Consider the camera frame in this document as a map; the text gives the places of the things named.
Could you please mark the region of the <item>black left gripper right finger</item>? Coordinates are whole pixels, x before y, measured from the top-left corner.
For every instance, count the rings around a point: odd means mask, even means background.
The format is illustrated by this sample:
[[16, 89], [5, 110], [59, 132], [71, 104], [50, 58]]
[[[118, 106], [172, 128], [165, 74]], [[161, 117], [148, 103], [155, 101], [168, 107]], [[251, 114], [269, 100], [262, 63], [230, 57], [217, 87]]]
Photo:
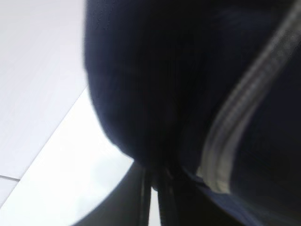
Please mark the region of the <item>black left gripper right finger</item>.
[[164, 169], [158, 176], [160, 222], [163, 226], [210, 226], [210, 201], [186, 179]]

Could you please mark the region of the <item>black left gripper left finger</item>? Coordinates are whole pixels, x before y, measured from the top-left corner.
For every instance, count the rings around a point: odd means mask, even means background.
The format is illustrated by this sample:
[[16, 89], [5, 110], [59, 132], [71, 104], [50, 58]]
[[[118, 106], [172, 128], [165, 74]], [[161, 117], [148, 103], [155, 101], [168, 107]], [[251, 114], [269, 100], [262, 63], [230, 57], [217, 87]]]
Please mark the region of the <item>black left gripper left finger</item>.
[[76, 226], [147, 226], [151, 174], [133, 162], [114, 190]]

